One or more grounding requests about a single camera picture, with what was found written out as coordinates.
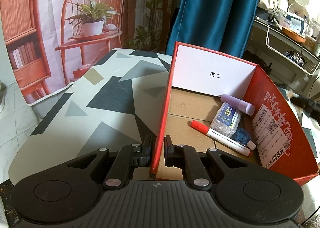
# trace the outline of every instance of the gray ribbed panel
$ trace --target gray ribbed panel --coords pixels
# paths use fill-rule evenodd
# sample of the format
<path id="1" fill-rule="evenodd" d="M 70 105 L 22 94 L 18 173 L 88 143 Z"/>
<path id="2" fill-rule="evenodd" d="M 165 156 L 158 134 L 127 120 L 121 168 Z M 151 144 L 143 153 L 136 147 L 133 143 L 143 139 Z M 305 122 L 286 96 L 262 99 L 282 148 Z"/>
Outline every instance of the gray ribbed panel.
<path id="1" fill-rule="evenodd" d="M 16 228 L 48 227 L 22 221 Z M 130 181 L 119 191 L 107 191 L 92 211 L 52 228 L 298 228 L 293 222 L 260 226 L 225 214 L 208 192 L 180 181 Z"/>

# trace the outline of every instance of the chair seat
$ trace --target chair seat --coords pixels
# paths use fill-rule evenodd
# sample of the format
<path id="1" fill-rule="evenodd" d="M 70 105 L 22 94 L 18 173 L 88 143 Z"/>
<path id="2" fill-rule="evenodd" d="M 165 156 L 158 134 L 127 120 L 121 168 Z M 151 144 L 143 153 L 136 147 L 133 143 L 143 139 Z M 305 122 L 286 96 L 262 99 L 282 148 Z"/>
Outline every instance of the chair seat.
<path id="1" fill-rule="evenodd" d="M 90 41 L 79 41 L 79 40 L 70 40 L 62 45 L 59 45 L 55 50 L 66 50 L 66 49 L 71 49 L 71 48 L 75 48 L 75 47 L 80 47 L 80 46 L 85 46 L 85 45 L 92 45 L 92 44 L 97 44 L 97 43 L 101 43 L 101 42 L 105 42 L 108 41 L 116 36 L 120 36 L 122 34 L 122 31 L 119 30 L 119 32 L 110 35 L 110 36 L 106 36 L 100 39 L 96 39 L 96 40 L 90 40 Z"/>

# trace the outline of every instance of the backdrop curtain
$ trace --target backdrop curtain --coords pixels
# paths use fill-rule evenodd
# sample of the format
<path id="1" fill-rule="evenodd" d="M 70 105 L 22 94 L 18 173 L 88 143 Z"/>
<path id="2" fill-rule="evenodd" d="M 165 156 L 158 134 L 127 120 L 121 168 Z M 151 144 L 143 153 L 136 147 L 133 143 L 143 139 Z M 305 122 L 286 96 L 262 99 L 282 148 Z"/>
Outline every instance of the backdrop curtain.
<path id="1" fill-rule="evenodd" d="M 176 41 L 241 57 L 249 37 L 258 0 L 181 0 L 168 40 L 172 55 Z"/>

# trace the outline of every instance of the purple glue stick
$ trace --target purple glue stick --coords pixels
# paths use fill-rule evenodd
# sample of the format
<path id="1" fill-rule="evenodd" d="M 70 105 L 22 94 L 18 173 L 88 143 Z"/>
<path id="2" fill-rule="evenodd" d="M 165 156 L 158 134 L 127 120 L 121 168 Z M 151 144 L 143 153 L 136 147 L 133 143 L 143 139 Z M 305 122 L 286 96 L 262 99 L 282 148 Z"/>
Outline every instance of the purple glue stick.
<path id="1" fill-rule="evenodd" d="M 230 96 L 228 94 L 221 95 L 221 102 L 226 102 L 230 104 L 233 108 L 241 110 L 242 112 L 252 116 L 255 111 L 255 107 L 246 101 L 240 100 L 236 97 Z"/>

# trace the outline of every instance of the cabinet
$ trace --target cabinet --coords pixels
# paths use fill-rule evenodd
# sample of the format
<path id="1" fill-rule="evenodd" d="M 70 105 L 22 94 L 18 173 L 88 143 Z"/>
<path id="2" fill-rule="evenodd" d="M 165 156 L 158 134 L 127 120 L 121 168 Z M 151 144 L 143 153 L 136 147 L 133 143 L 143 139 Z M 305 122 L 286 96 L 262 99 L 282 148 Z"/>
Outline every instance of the cabinet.
<path id="1" fill-rule="evenodd" d="M 37 100 L 50 94 L 45 79 L 51 72 L 41 34 L 38 0 L 0 0 L 0 12 L 5 45 L 23 96 L 32 94 Z"/>

